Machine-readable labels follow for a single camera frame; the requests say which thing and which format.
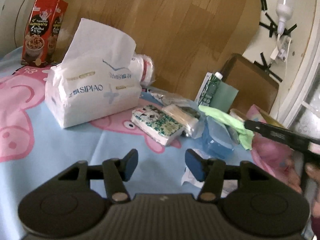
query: cartoon pig eye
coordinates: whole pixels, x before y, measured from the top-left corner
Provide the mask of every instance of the cartoon pig eye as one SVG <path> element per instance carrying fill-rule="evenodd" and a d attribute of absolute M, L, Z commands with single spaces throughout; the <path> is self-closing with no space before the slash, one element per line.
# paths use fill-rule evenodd
<path fill-rule="evenodd" d="M 133 123 L 130 122 L 130 121 L 125 121 L 125 122 L 123 123 L 123 125 L 124 125 L 124 127 L 128 128 L 128 129 L 130 129 L 130 130 L 133 130 L 133 129 L 136 128 L 136 125 L 133 124 Z"/>

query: wooden board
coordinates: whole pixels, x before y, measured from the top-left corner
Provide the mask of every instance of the wooden board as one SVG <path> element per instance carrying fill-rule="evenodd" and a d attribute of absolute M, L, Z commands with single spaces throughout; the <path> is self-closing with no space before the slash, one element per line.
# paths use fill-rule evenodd
<path fill-rule="evenodd" d="M 61 60 L 82 17 L 129 34 L 155 62 L 154 85 L 194 99 L 207 71 L 242 54 L 257 32 L 260 0 L 65 0 L 55 56 Z"/>

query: white light bulb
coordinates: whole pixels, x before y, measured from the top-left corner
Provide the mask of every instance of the white light bulb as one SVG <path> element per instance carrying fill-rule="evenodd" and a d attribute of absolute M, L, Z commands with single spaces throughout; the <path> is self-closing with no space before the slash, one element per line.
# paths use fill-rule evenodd
<path fill-rule="evenodd" d="M 291 19 L 293 14 L 293 0 L 278 0 L 276 13 L 279 17 L 278 34 L 283 34 L 285 23 Z"/>

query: cartoon pig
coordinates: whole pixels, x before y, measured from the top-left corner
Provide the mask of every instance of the cartoon pig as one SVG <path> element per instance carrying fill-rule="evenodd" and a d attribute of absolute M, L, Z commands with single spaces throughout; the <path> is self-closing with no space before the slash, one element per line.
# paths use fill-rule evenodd
<path fill-rule="evenodd" d="M 146 106 L 150 105 L 152 103 L 139 99 L 139 106 Z M 132 116 L 132 109 L 117 113 L 117 114 L 112 114 L 97 120 L 93 120 L 90 123 L 102 130 L 108 130 L 108 131 L 113 131 L 113 132 L 119 132 L 119 133 L 127 133 L 127 134 L 133 134 L 133 135 L 142 135 L 144 136 L 145 142 L 148 145 L 148 147 L 154 151 L 155 153 L 163 153 L 165 147 L 162 146 L 161 144 L 157 143 L 154 141 L 150 136 L 148 136 L 145 132 L 140 130 L 139 127 L 137 127 L 134 123 L 130 121 Z M 172 143 L 172 146 L 176 148 L 181 148 L 181 143 L 175 139 Z"/>
<path fill-rule="evenodd" d="M 25 110 L 44 100 L 49 68 L 25 66 L 0 78 L 0 162 L 24 158 L 32 150 L 33 129 Z"/>

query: white bottle cap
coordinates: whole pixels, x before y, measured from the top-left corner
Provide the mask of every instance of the white bottle cap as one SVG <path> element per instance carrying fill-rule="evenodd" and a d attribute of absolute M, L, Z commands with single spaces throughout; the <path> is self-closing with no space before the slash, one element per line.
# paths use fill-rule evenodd
<path fill-rule="evenodd" d="M 214 74 L 218 79 L 222 79 L 222 74 L 221 73 L 219 73 L 219 72 L 216 72 L 215 74 Z"/>

